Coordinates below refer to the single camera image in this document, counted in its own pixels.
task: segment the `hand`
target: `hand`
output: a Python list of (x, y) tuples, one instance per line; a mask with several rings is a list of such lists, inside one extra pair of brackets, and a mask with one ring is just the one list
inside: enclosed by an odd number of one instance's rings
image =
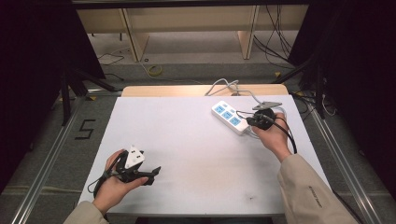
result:
[[(286, 120), (285, 116), (282, 113), (276, 113), (276, 117), (279, 119), (275, 119), (275, 123), (288, 131), (288, 125), (284, 121)], [(264, 146), (270, 149), (280, 162), (291, 155), (288, 148), (288, 136), (275, 125), (266, 131), (255, 126), (252, 126), (251, 130), (259, 136)]]
[[(107, 159), (106, 170), (123, 151), (124, 149), (119, 150)], [(129, 191), (145, 184), (146, 181), (148, 181), (147, 177), (141, 177), (132, 182), (123, 183), (115, 176), (111, 176), (103, 183), (101, 188), (99, 188), (92, 203), (103, 215), (105, 215), (108, 209), (120, 203), (120, 201)]]

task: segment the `sleeve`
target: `sleeve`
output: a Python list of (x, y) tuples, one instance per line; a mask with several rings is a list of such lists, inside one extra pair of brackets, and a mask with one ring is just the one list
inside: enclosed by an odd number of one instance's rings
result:
[(300, 155), (283, 160), (277, 178), (289, 224), (357, 223)]
[(108, 224), (99, 210), (89, 202), (80, 203), (64, 224)]

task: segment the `white tabletop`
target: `white tabletop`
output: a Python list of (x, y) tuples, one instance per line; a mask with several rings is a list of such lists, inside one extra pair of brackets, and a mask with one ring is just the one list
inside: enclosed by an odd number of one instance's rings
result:
[[(283, 104), (298, 153), (328, 184), (291, 96), (258, 98)], [(212, 105), (221, 100), (247, 112), (258, 104), (251, 96), (119, 98), (79, 201), (92, 201), (87, 186), (103, 173), (106, 159), (134, 145), (145, 151), (139, 171), (162, 169), (152, 186), (134, 189), (110, 213), (161, 217), (284, 213), (276, 179), (279, 161), (260, 140), (237, 135), (211, 114)]]

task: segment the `wrist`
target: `wrist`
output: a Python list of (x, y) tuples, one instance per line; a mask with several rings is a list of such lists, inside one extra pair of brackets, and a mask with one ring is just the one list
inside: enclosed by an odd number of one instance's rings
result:
[(102, 216), (104, 216), (109, 209), (105, 203), (100, 203), (97, 200), (93, 200), (92, 204), (99, 210), (100, 213), (102, 213)]
[(278, 148), (276, 150), (273, 150), (273, 153), (276, 155), (277, 159), (282, 162), (285, 160), (288, 156), (291, 155), (290, 150), (287, 147), (282, 147)]

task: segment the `power strip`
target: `power strip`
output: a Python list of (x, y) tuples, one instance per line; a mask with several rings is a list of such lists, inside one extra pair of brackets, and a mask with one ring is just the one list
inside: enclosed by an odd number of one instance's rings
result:
[(212, 106), (212, 114), (239, 135), (249, 126), (245, 118), (237, 115), (236, 110), (224, 101)]

